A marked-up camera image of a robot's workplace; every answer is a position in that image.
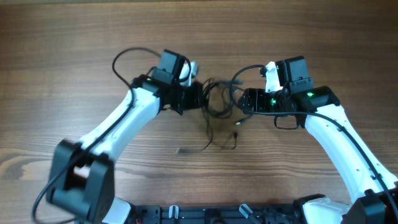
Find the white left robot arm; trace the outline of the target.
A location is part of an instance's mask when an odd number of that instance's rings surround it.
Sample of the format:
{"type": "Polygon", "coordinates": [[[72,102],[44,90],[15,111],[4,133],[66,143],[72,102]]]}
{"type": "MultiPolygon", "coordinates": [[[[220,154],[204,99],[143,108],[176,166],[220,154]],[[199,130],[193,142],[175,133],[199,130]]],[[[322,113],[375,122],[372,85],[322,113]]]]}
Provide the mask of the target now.
{"type": "Polygon", "coordinates": [[[71,213],[75,223],[132,223],[133,204],[115,196],[114,167],[134,136],[165,106],[182,114],[200,107],[198,64],[165,50],[159,64],[127,82],[118,107],[78,142],[55,148],[48,184],[39,198],[71,213]]]}

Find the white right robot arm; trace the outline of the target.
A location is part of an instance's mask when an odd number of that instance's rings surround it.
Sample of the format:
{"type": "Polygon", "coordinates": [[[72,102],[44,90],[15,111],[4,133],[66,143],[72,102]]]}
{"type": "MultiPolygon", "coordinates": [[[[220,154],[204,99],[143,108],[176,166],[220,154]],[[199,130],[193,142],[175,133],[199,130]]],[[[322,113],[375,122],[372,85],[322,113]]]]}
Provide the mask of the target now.
{"type": "Polygon", "coordinates": [[[351,205],[324,195],[296,201],[301,223],[397,223],[397,177],[376,158],[328,86],[315,87],[303,56],[256,65],[265,87],[247,88],[233,105],[244,114],[293,116],[324,149],[351,205]]]}

